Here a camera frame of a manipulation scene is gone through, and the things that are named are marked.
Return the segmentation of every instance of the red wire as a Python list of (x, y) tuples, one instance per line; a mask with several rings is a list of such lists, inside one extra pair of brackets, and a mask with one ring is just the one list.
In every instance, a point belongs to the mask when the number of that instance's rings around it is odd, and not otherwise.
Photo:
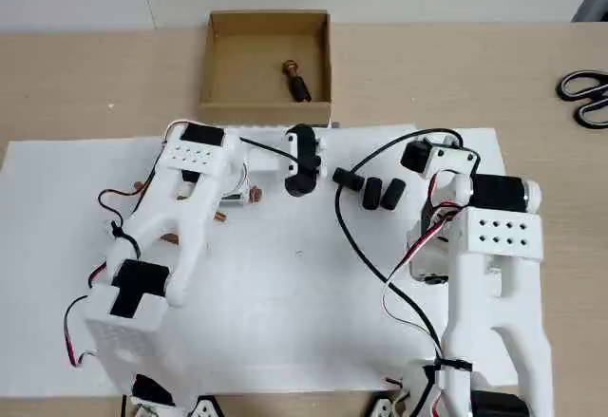
[[(90, 289), (93, 288), (93, 281), (95, 280), (95, 278), (99, 275), (99, 273), (105, 270), (105, 267), (106, 264), (104, 262), (95, 270), (93, 270), (92, 273), (88, 276), (88, 287)], [(86, 355), (92, 355), (92, 352), (84, 351), (78, 356), (78, 358), (76, 358), (76, 354), (74, 353), (74, 346), (72, 345), (72, 338), (69, 334), (69, 327), (67, 325), (67, 317), (69, 316), (69, 312), (71, 311), (71, 309), (76, 303), (81, 300), (84, 300), (86, 297), (87, 295), (82, 295), (72, 301), (67, 307), (66, 313), (64, 314), (64, 338), (66, 340), (67, 358), (69, 358), (69, 363), (74, 368), (79, 368), (83, 364), (83, 360), (85, 360)]]
[(90, 352), (83, 352), (78, 356), (78, 359), (76, 358), (76, 355), (74, 354), (74, 348), (72, 346), (72, 339), (71, 339), (71, 336), (69, 335), (69, 329), (67, 328), (67, 316), (69, 315), (69, 312), (74, 307), (74, 305), (76, 303), (78, 303), (79, 301), (84, 300), (85, 298), (86, 298), (86, 295), (82, 295), (82, 296), (79, 296), (78, 298), (76, 298), (74, 301), (72, 301), (69, 304), (69, 306), (67, 307), (66, 313), (64, 314), (64, 338), (66, 340), (67, 357), (69, 358), (69, 363), (74, 368), (80, 367), (83, 364), (85, 355), (87, 355)]
[(440, 398), (441, 398), (441, 394), (437, 396), (437, 398), (435, 399), (433, 406), (431, 408), (433, 417), (439, 417), (439, 413), (437, 412), (437, 404), (439, 403)]

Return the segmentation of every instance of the white board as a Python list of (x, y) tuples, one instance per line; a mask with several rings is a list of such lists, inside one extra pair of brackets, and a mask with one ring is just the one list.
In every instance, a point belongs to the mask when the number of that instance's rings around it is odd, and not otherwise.
[[(330, 173), (350, 167), (410, 126), (337, 129), (328, 133)], [(480, 172), (502, 174), (492, 129), (462, 131), (482, 155)], [(243, 131), (273, 144), (269, 132)], [(86, 278), (113, 241), (107, 212), (96, 202), (106, 187), (144, 180), (158, 152), (157, 138), (76, 142), (12, 142), (0, 173), (0, 395), (116, 394), (95, 359), (80, 370), (66, 357), (62, 317), (86, 294)], [(425, 183), (399, 164), (403, 145), (364, 167), (364, 176), (408, 184), (395, 212), (361, 208), (344, 191), (342, 210), (362, 249), (387, 274), (404, 253)], [(262, 202), (222, 208), (209, 256), (201, 263), (186, 306), (170, 314), (167, 329), (189, 347), (206, 393), (381, 389), (385, 376), (401, 376), (412, 358), (432, 356), (418, 332), (394, 324), (380, 309), (382, 286), (357, 258), (333, 212), (335, 184), (318, 185), (295, 199), (276, 178), (252, 183)], [(124, 213), (132, 201), (113, 199)], [(398, 284), (425, 309), (438, 332), (447, 317), (446, 286), (404, 277)], [(396, 298), (389, 303), (411, 315)], [(94, 349), (82, 321), (70, 317), (77, 351)], [(495, 385), (516, 379), (504, 347), (486, 343), (474, 361)]]

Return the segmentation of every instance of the scissors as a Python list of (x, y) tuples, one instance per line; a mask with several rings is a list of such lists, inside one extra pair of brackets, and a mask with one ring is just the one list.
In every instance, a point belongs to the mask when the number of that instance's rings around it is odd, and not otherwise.
[[(585, 79), (596, 82), (592, 87), (586, 87), (580, 91), (569, 91), (568, 84), (572, 80)], [(580, 101), (588, 99), (585, 105), (581, 105), (574, 112), (574, 119), (577, 123), (588, 129), (605, 129), (608, 127), (608, 121), (592, 121), (587, 118), (587, 113), (590, 111), (599, 110), (608, 106), (608, 72), (600, 70), (578, 70), (563, 77), (556, 87), (556, 91), (560, 99), (566, 102)]]

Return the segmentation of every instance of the wooden table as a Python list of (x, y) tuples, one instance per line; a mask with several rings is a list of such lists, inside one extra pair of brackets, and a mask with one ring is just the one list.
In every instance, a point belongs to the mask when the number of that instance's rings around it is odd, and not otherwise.
[[(0, 35), (0, 156), (9, 140), (159, 134), (196, 117), (204, 32)], [(608, 131), (572, 120), (559, 77), (608, 69), (608, 27), (332, 27), (334, 121), (491, 126), (507, 170), (541, 184), (545, 327), (558, 415), (608, 389)], [(367, 393), (222, 397), (230, 416), (358, 416)], [(4, 400), (2, 415), (117, 415), (120, 399)]]

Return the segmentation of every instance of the cardboard box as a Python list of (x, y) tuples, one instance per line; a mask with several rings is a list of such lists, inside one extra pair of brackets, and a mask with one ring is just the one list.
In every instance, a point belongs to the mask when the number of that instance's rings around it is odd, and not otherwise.
[[(299, 66), (313, 101), (297, 103), (282, 64)], [(214, 11), (209, 17), (200, 117), (218, 124), (328, 124), (332, 106), (326, 11)]]

